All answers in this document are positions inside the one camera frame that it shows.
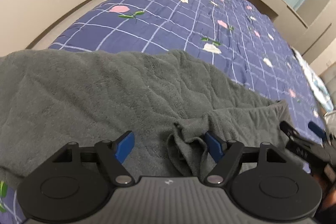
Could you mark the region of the grey fleece pants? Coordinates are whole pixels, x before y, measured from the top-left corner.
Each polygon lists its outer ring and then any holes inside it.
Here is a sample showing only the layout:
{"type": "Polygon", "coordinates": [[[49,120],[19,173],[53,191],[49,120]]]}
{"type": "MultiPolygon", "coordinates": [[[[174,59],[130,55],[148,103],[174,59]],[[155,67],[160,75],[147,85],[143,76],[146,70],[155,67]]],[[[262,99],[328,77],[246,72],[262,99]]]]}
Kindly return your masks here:
{"type": "Polygon", "coordinates": [[[16,188],[63,145],[135,133],[134,176],[197,176],[214,167],[203,135],[284,149],[288,103],[231,81],[174,50],[74,53],[24,50],[1,58],[1,180],[16,188]]]}

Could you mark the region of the white patterned bed sheet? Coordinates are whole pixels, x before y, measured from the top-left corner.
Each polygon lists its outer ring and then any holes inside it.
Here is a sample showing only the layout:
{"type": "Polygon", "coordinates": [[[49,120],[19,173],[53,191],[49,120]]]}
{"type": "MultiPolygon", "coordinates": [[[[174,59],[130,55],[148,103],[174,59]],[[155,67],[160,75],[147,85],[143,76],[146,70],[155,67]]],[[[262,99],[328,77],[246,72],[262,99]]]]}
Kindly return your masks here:
{"type": "Polygon", "coordinates": [[[291,50],[293,51],[293,54],[297,59],[299,65],[302,67],[303,73],[310,85],[310,88],[315,98],[318,100],[318,102],[322,105],[327,113],[333,111],[334,104],[323,80],[315,73],[313,69],[311,69],[311,67],[306,62],[306,60],[303,59],[299,51],[297,51],[293,47],[291,47],[291,50]]]}

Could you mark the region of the grey padded headboard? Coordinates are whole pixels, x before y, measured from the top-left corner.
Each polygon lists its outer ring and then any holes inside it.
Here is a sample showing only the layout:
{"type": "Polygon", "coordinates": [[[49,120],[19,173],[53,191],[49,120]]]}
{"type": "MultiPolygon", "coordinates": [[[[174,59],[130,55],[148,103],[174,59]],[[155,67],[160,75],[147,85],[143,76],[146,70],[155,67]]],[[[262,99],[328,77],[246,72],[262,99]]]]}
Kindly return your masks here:
{"type": "Polygon", "coordinates": [[[335,93],[336,93],[336,63],[328,67],[321,75],[332,101],[335,103],[335,93]]]}

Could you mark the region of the blue plaid floral bedspread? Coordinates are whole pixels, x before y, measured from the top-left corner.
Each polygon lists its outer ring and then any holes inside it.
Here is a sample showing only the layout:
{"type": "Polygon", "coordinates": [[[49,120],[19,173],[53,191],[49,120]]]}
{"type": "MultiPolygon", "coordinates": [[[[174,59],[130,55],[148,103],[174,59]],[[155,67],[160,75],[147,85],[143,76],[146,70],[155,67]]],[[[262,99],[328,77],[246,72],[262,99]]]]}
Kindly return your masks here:
{"type": "MultiPolygon", "coordinates": [[[[48,50],[183,51],[262,97],[286,101],[288,123],[321,144],[307,128],[319,119],[301,66],[270,19],[246,0],[106,0],[48,50]]],[[[98,169],[95,144],[63,145],[16,188],[1,180],[1,223],[316,223],[325,196],[307,162],[268,141],[244,145],[225,186],[204,183],[213,168],[204,178],[130,173],[133,185],[112,185],[98,169]]]]}

